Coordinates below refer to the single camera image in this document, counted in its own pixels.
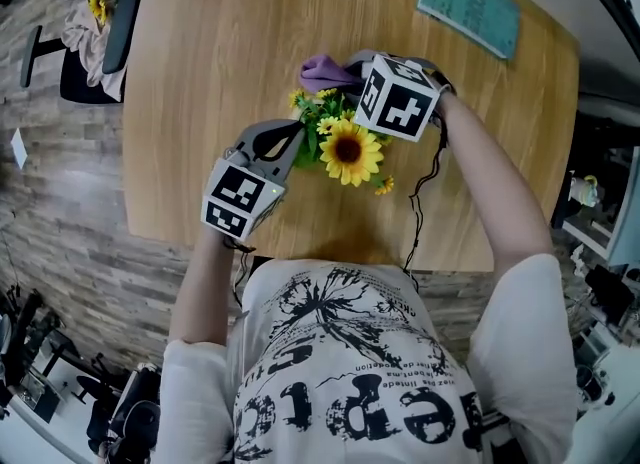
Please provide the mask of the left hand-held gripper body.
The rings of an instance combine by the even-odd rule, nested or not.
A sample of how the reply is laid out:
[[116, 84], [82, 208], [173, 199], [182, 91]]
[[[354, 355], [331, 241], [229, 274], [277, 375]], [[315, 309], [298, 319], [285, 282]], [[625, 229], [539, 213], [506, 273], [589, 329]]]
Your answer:
[[200, 219], [238, 241], [276, 207], [286, 193], [281, 157], [259, 157], [240, 144], [225, 151], [211, 171], [202, 198]]

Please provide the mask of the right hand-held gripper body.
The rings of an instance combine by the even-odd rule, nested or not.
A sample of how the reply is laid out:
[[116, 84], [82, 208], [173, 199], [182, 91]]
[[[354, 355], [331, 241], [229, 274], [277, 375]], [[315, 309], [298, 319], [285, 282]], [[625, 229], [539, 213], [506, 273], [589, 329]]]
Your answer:
[[441, 94], [455, 88], [437, 66], [419, 57], [378, 53], [380, 71], [365, 82], [354, 122], [368, 130], [417, 142]]

